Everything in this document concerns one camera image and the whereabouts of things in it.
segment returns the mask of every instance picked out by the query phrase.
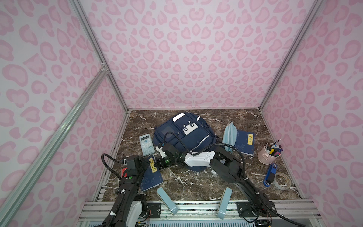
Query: book cover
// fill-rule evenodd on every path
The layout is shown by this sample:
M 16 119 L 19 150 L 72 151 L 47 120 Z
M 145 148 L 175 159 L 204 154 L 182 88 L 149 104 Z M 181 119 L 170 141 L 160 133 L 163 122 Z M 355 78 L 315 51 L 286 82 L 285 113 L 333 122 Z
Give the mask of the book cover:
M 147 157 L 150 161 L 150 165 L 144 173 L 144 178 L 142 179 L 140 188 L 141 191 L 149 190 L 153 187 L 160 185 L 163 182 L 163 178 L 161 177 L 160 170 L 154 166 L 155 158 L 153 155 Z
M 237 138 L 234 146 L 243 154 L 253 156 L 255 134 L 237 130 Z

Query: marble tabletop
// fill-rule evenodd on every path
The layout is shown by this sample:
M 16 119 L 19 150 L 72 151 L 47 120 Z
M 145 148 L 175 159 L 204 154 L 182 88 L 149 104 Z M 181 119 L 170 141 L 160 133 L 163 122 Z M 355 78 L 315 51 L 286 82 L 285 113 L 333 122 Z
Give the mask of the marble tabletop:
M 263 179 L 266 175 L 268 165 L 259 162 L 257 153 L 263 146 L 271 142 L 265 122 L 257 109 L 214 109 L 214 110 L 186 110 L 193 112 L 202 118 L 213 128 L 214 132 L 221 139 L 225 127 L 233 121 L 237 129 L 254 132 L 255 151 L 254 156 L 245 155 L 246 174 L 251 181 L 266 193 L 270 199 L 299 199 L 299 194 L 294 185 L 285 191 L 279 190 L 274 185 L 265 187 Z M 117 159 L 129 155 L 142 155 L 139 136 L 150 133 L 154 134 L 154 127 L 161 125 L 174 115 L 183 110 L 138 110 L 132 111 L 127 123 L 122 142 L 117 153 Z M 281 158 L 275 162 L 278 165 L 278 172 L 288 175 Z M 113 169 L 121 172 L 123 166 L 115 163 Z M 202 172 L 193 172 L 183 167 L 173 166 L 161 170 L 164 182 L 148 191 L 145 191 L 148 201 L 160 200 L 156 190 L 162 187 L 172 200 L 210 200 L 220 199 L 226 187 L 230 187 L 233 192 L 231 200 L 246 199 L 246 196 L 235 186 L 224 182 L 220 177 L 214 176 L 211 169 L 207 168 Z M 110 175 L 106 192 L 102 201 L 115 201 L 114 189 L 118 187 L 117 177 Z

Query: calculator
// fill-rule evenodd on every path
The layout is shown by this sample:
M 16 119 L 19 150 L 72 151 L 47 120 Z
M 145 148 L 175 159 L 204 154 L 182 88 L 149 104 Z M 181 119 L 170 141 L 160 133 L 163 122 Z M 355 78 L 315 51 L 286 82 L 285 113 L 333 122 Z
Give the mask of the calculator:
M 143 156 L 147 156 L 155 152 L 150 134 L 139 136 L 139 140 Z

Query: pink wall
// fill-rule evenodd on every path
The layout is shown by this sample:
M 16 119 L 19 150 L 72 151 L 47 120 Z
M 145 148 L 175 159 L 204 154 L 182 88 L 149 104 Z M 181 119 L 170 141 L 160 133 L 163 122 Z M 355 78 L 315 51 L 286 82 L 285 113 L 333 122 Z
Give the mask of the pink wall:
M 99 69 L 67 0 L 0 2 L 0 206 Z
M 129 108 L 258 107 L 313 0 L 81 0 Z
M 10 227 L 74 226 L 96 190 L 124 112 L 104 79 L 56 152 Z
M 326 3 L 263 111 L 328 227 L 363 224 L 362 11 Z

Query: yellow book label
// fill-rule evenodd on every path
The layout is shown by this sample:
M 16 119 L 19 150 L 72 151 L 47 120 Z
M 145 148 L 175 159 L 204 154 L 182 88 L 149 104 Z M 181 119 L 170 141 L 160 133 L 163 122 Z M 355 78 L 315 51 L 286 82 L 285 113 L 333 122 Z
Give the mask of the yellow book label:
M 150 158 L 149 161 L 150 161 L 151 170 L 153 173 L 155 173 L 158 169 L 154 166 L 154 164 L 155 164 L 154 159 Z
M 247 141 L 247 144 L 248 145 L 252 145 L 253 143 L 253 134 L 248 134 L 248 141 Z

